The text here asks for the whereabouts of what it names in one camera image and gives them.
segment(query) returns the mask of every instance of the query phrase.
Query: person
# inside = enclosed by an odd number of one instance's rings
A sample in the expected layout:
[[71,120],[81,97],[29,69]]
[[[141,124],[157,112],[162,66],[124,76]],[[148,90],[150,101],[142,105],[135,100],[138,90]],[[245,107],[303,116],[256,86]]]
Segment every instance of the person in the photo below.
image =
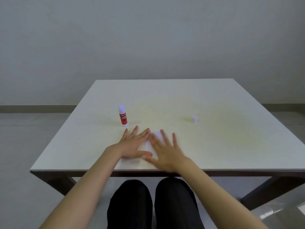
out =
[[[161,130],[164,142],[150,134],[149,128],[137,134],[138,127],[107,147],[100,158],[75,184],[40,228],[87,228],[105,185],[120,158],[140,158],[168,173],[179,174],[193,189],[218,229],[266,229],[267,227],[240,202],[216,184],[177,144]],[[139,151],[149,140],[158,155]],[[181,179],[167,177],[159,182],[155,196],[157,228],[204,228],[195,195]],[[125,181],[114,193],[107,211],[108,229],[147,229],[152,226],[153,203],[148,188],[139,180]]]

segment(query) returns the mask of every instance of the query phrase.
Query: glue stick label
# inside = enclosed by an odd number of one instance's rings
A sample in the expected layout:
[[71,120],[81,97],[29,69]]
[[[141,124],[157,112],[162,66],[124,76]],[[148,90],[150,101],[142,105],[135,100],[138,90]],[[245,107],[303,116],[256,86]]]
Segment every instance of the glue stick label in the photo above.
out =
[[124,113],[124,114],[120,114],[120,118],[121,118],[122,125],[127,124],[127,117],[126,117],[126,113]]

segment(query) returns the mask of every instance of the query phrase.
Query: hand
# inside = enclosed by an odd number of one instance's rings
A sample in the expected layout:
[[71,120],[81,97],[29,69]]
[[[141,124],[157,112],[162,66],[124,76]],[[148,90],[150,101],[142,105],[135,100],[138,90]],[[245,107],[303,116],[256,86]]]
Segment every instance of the hand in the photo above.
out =
[[138,131],[138,126],[134,128],[134,130],[131,132],[129,136],[128,134],[128,129],[125,129],[124,134],[121,138],[121,140],[114,145],[109,146],[111,149],[116,150],[120,153],[121,158],[140,158],[143,155],[146,156],[152,156],[152,153],[149,151],[140,151],[137,150],[137,148],[145,142],[145,140],[149,137],[150,135],[150,130],[147,128],[144,130],[142,133],[136,136]]
[[182,150],[177,144],[177,138],[173,133],[173,146],[167,138],[164,130],[160,130],[164,142],[161,142],[154,134],[149,136],[149,142],[158,155],[158,160],[151,156],[143,155],[142,158],[153,164],[156,168],[164,170],[169,173],[177,173],[179,166],[183,163],[186,156],[184,156]]

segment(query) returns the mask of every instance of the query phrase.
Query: table leg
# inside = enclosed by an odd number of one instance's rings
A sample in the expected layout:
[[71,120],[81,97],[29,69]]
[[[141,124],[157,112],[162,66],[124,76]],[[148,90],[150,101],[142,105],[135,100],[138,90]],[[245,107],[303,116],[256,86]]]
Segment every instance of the table leg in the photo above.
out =
[[31,173],[63,195],[66,195],[76,183],[72,177],[66,177],[64,175],[44,173],[40,171],[31,171]]
[[253,210],[304,183],[303,177],[272,177],[244,196],[240,202]]

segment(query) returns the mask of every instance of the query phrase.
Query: forearm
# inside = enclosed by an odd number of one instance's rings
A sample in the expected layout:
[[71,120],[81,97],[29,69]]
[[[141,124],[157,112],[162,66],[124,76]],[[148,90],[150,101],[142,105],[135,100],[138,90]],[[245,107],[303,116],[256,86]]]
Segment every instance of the forearm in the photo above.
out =
[[267,229],[240,202],[214,182],[192,160],[185,159],[178,170],[191,186],[219,229]]
[[40,228],[87,228],[101,193],[119,159],[118,152],[106,148]]

